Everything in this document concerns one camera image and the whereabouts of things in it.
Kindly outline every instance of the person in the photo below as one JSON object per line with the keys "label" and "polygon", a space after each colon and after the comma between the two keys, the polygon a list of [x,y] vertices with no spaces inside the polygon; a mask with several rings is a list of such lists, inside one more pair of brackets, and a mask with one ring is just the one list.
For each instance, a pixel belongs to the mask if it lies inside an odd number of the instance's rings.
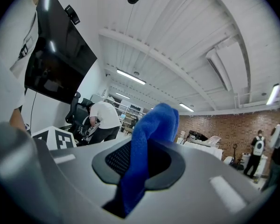
{"label": "person", "polygon": [[253,150],[251,152],[247,167],[244,170],[244,174],[248,175],[250,168],[253,166],[253,170],[249,175],[250,178],[253,178],[260,163],[262,152],[264,151],[264,147],[266,145],[266,139],[265,137],[263,137],[262,130],[258,130],[257,136],[252,140],[251,145],[253,146]]}
{"label": "person", "polygon": [[[275,134],[276,128],[277,127],[275,127],[272,130],[271,136],[273,136]],[[276,135],[278,135],[279,137],[278,137],[276,143],[273,144],[273,146],[272,146],[273,153],[272,153],[271,163],[270,163],[270,174],[269,174],[269,177],[268,177],[265,185],[262,188],[262,191],[277,184],[279,181],[279,177],[280,177],[280,134],[276,133]]]}
{"label": "person", "polygon": [[0,122],[26,130],[24,104],[28,61],[38,39],[38,0],[15,0],[0,21]]}
{"label": "person", "polygon": [[119,127],[121,125],[116,109],[113,105],[99,101],[91,104],[90,108],[90,124],[95,126],[97,119],[100,120],[100,125],[94,132],[89,144],[100,143],[103,140],[109,141],[116,139]]}

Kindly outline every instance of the black mesh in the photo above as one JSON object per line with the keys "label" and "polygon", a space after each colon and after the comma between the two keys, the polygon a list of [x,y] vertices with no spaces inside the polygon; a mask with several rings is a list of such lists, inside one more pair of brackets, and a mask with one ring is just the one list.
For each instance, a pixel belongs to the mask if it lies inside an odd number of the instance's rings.
{"label": "black mesh", "polygon": [[124,176],[130,167],[131,142],[106,156],[105,161],[120,176]]}

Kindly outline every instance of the black pants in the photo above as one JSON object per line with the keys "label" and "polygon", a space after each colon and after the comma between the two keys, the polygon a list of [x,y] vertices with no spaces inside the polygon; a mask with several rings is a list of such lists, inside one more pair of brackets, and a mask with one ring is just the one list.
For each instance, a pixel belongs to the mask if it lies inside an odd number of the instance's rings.
{"label": "black pants", "polygon": [[260,159],[261,159],[261,156],[256,156],[256,155],[251,155],[249,161],[248,161],[248,164],[247,164],[247,167],[246,169],[244,170],[244,174],[247,175],[250,168],[253,166],[253,170],[252,172],[250,173],[250,177],[253,178],[254,177],[254,174],[258,168],[258,165],[259,165],[259,162],[260,162]]}
{"label": "black pants", "polygon": [[111,129],[100,129],[98,128],[94,134],[89,144],[97,144],[101,141],[109,141],[116,139],[117,133],[119,131],[119,127],[111,128]]}

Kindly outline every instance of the black screen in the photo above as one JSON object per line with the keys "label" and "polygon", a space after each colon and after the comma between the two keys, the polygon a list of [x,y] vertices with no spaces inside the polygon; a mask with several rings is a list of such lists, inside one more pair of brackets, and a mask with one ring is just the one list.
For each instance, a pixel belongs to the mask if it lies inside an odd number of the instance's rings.
{"label": "black screen", "polygon": [[28,63],[25,86],[71,103],[97,57],[58,0],[39,0],[36,10],[39,38]]}

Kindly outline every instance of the shelving unit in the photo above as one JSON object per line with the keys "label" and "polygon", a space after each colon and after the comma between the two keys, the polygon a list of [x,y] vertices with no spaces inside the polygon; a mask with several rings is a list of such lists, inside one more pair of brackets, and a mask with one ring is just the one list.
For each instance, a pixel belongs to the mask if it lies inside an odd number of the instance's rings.
{"label": "shelving unit", "polygon": [[[126,106],[126,105],[122,105],[121,103],[118,103],[118,102],[116,102],[116,101],[114,101],[114,100],[110,100],[110,99],[107,99],[107,98],[106,98],[105,101],[110,101],[110,102],[112,102],[112,103],[118,104],[119,107],[120,107],[121,109],[119,109],[119,108],[117,108],[117,107],[115,107],[115,109],[116,109],[117,111],[119,111],[119,112],[122,112],[122,114],[124,114],[124,115],[126,116],[124,119],[120,119],[120,122],[121,122],[120,128],[123,126],[123,124],[131,125],[131,124],[132,124],[132,123],[131,123],[132,120],[134,120],[133,116],[134,116],[134,117],[138,117],[139,119],[141,119],[144,115],[146,115],[145,113],[142,113],[142,112],[140,112],[140,111],[138,111],[138,110],[135,110],[135,109],[133,109],[133,108],[130,108],[130,107]],[[130,110],[137,112],[138,115],[129,112]]]}

